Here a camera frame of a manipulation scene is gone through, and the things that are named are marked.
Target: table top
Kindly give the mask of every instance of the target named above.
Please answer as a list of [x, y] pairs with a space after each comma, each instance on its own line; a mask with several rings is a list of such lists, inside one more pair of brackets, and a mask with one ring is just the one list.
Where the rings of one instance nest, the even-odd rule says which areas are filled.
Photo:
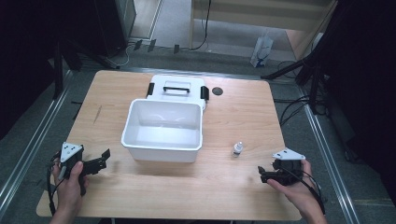
[[[90, 175], [81, 217], [296, 220], [287, 198], [263, 184], [257, 166], [272, 170], [285, 148], [270, 86], [263, 80], [201, 77], [209, 88], [203, 146], [192, 163], [136, 161], [120, 142], [134, 99], [144, 99], [152, 74], [96, 74], [67, 142], [84, 145], [83, 160], [108, 148], [107, 168]], [[211, 91], [223, 89], [217, 96]], [[238, 158], [233, 145], [244, 143]], [[50, 216], [44, 192], [36, 212]]]

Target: white bottle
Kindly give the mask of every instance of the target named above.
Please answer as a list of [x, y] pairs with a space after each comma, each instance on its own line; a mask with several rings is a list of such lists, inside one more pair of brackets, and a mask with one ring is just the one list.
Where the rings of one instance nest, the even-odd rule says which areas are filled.
[[232, 153], [232, 155], [233, 155], [234, 157], [238, 157], [238, 156], [241, 154], [241, 152], [242, 152], [243, 149], [244, 149], [244, 145], [242, 144], [242, 142], [238, 142], [237, 144], [235, 144], [235, 145], [233, 146], [233, 153]]

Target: white container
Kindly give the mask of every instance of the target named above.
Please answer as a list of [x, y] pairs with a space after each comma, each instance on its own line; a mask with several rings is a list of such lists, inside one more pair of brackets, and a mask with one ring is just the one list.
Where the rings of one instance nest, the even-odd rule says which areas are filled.
[[196, 103], [137, 99], [121, 142], [136, 160], [194, 162], [202, 146], [202, 115]]

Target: table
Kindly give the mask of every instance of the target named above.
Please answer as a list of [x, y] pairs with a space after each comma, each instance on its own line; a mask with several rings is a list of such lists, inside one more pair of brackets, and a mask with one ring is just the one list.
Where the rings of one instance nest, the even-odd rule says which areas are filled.
[[[152, 74], [100, 71], [95, 75], [67, 142], [84, 145], [83, 160], [107, 148], [107, 168], [91, 175], [81, 217], [296, 220], [298, 210], [260, 180], [272, 153], [285, 145], [270, 86], [262, 80], [201, 77], [212, 90], [196, 162], [135, 161], [121, 144], [130, 103], [146, 98]], [[233, 145], [243, 141], [238, 158]], [[50, 216], [44, 192], [36, 211]]]
[[[206, 20], [209, 1], [191, 0], [190, 48], [192, 48], [194, 19]], [[287, 30], [296, 59], [320, 32], [336, 6], [336, 0], [213, 0], [210, 21], [226, 21]]]

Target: human arm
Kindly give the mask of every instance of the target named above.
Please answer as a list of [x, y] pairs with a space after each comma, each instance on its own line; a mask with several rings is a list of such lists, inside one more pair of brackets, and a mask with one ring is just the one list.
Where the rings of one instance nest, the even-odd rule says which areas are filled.
[[[301, 163], [305, 172], [303, 181], [313, 188], [314, 184], [309, 178], [309, 175], [312, 175], [311, 164], [306, 160], [302, 160]], [[268, 179], [267, 184], [279, 192], [284, 193], [289, 201], [291, 201], [300, 211], [301, 216], [308, 224], [327, 223], [326, 217], [323, 215], [318, 201], [303, 183], [298, 182], [285, 187], [274, 179]]]
[[[80, 195], [80, 185], [78, 183], [78, 177], [83, 169], [82, 161], [76, 163], [73, 167], [68, 179], [64, 179], [62, 182], [58, 180], [60, 168], [58, 164], [55, 164], [52, 169], [52, 175], [54, 177], [55, 185], [58, 186], [58, 207], [52, 217], [52, 223], [73, 223], [79, 210], [82, 206], [82, 197]], [[88, 187], [88, 178], [84, 176], [84, 187]]]

